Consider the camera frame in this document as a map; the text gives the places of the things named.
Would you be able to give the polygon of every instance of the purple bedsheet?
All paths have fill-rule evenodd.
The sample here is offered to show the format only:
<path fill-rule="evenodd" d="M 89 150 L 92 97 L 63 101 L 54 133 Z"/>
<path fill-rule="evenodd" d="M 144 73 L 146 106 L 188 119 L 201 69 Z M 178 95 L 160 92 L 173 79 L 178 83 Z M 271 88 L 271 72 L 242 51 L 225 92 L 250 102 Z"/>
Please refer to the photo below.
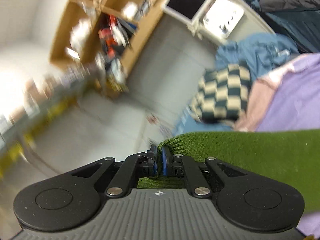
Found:
<path fill-rule="evenodd" d="M 320 237 L 320 212 L 304 214 L 300 219 L 297 229 L 306 236 Z"/>
<path fill-rule="evenodd" d="M 320 53 L 294 63 L 256 131 L 320 129 Z"/>

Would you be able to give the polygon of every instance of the green towel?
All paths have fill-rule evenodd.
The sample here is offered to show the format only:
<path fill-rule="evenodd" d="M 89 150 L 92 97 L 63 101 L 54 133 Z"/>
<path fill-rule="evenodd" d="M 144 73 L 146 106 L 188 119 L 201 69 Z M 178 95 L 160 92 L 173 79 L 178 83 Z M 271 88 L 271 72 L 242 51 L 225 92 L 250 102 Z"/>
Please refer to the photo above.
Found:
<path fill-rule="evenodd" d="M 160 143 L 172 154 L 204 162 L 209 156 L 284 182 L 301 192 L 305 211 L 320 210 L 320 130 L 277 133 L 197 132 Z M 181 188 L 181 180 L 140 179 L 140 188 Z"/>

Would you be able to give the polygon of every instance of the white wall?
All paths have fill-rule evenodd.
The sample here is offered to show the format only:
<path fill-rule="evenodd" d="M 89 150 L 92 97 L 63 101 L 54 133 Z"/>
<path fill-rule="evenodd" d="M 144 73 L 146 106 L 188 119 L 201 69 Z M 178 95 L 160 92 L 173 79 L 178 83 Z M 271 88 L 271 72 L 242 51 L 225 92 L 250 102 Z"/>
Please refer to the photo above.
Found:
<path fill-rule="evenodd" d="M 41 0 L 32 28 L 32 39 L 50 49 L 68 0 Z"/>
<path fill-rule="evenodd" d="M 40 0 L 0 0 L 0 46 L 31 37 Z"/>

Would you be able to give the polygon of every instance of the checkered pillow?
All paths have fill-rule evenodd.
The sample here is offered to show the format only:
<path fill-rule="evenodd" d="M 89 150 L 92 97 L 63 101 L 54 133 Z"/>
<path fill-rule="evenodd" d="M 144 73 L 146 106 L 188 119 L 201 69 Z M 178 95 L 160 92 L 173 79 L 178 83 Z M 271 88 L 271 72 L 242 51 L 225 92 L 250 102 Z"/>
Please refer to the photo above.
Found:
<path fill-rule="evenodd" d="M 229 64 L 219 71 L 207 70 L 190 104 L 192 117 L 203 122 L 238 119 L 247 108 L 250 86 L 246 63 Z"/>

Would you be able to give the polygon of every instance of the crosshair marking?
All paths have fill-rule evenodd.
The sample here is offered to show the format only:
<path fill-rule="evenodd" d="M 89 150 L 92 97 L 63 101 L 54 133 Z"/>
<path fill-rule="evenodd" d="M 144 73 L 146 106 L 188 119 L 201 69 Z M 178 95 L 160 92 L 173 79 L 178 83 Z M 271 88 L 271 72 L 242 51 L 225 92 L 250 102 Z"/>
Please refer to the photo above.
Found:
<path fill-rule="evenodd" d="M 157 196 L 161 196 L 161 195 L 163 195 L 164 193 L 163 193 L 162 191 L 157 191 L 155 194 L 156 194 Z"/>

